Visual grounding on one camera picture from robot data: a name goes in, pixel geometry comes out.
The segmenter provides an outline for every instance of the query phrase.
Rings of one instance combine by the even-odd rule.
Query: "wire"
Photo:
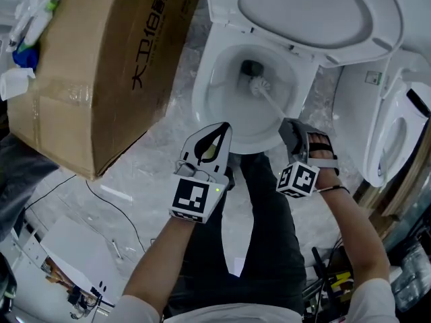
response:
[[[27,206],[26,211],[34,204],[36,204],[37,202],[39,202],[40,200],[44,199],[45,197],[47,197],[50,193],[52,193],[55,189],[57,189],[59,186],[63,185],[64,183],[70,181],[72,178],[75,178],[76,175],[73,175],[72,177],[66,179],[66,181],[60,183],[59,185],[57,185],[54,189],[52,189],[51,191],[47,192],[44,196],[40,197],[39,199],[37,199],[36,201],[34,201],[33,203],[31,203],[30,205]]]
[[[124,213],[121,209],[119,209],[116,205],[114,205],[113,203],[110,203],[109,201],[107,201],[107,200],[105,200],[105,199],[102,199],[100,196],[98,196],[91,188],[90,188],[90,186],[88,185],[88,181],[86,180],[86,184],[87,184],[87,188],[88,188],[88,190],[95,196],[95,197],[97,197],[98,199],[100,199],[100,200],[102,200],[103,202],[105,202],[105,203],[108,203],[109,205],[111,205],[111,206],[113,206],[117,211],[119,211],[121,214],[123,214],[125,217],[126,217],[126,219],[127,220],[129,220],[129,223],[133,226],[133,229],[135,230],[135,232],[136,232],[136,237],[137,237],[137,241],[139,242],[139,244],[141,244],[141,247],[142,247],[142,250],[143,250],[143,252],[144,253],[146,253],[146,250],[145,250],[145,248],[143,247],[143,245],[142,245],[142,243],[141,243],[141,240],[139,239],[139,234],[137,233],[137,229],[136,229],[136,227],[135,227],[135,225],[132,223],[132,221],[129,219],[129,217],[126,215],[126,213]]]
[[[334,257],[334,253],[336,251],[336,249],[341,245],[341,237],[338,238],[338,240],[336,241],[334,247],[332,248],[331,254],[329,255],[329,261],[328,261],[328,267],[331,266],[331,262],[332,262],[332,258]],[[325,282],[322,281],[322,287],[321,290],[319,292],[319,298],[317,298],[317,307],[316,307],[316,316],[314,318],[314,323],[317,323],[317,316],[319,315],[319,307],[321,305],[321,299],[322,299],[322,292],[323,292],[323,287],[325,286]]]

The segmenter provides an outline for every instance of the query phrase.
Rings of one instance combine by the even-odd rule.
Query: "blue object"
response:
[[[32,48],[23,49],[21,46],[24,39],[17,46],[17,50],[12,53],[13,61],[21,68],[33,68],[33,72],[36,72],[36,68],[39,64],[39,43],[36,43]]]

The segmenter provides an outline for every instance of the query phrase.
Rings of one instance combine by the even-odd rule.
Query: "toilet brush handle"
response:
[[[267,99],[267,101],[271,104],[272,108],[277,112],[277,115],[279,116],[280,120],[284,120],[287,118],[286,114],[283,112],[283,110],[277,105],[277,103],[274,102],[274,100],[271,98],[271,96],[268,94],[267,90],[262,88],[260,89],[261,94]]]

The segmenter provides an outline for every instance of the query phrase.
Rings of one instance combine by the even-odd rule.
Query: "water in toilet bowl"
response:
[[[244,70],[247,63],[254,64],[252,71],[258,70],[271,84],[269,94],[282,110],[294,99],[297,83],[289,64],[260,46],[232,46],[218,57],[205,102],[208,118],[229,122],[238,142],[255,143],[277,133],[280,120],[264,97],[252,95],[249,81],[253,73]]]

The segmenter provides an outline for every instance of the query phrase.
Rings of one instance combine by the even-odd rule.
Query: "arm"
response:
[[[312,135],[310,141],[328,144],[326,138],[318,135]],[[331,159],[333,155],[329,151],[316,151],[311,156]],[[316,187],[323,189],[335,185],[341,185],[335,171],[322,169]],[[389,260],[383,243],[355,200],[344,189],[321,194],[337,220],[344,248],[354,271],[356,287],[371,279],[389,281]]]
[[[123,295],[149,303],[162,316],[178,279],[195,223],[170,218],[151,248],[139,261]]]

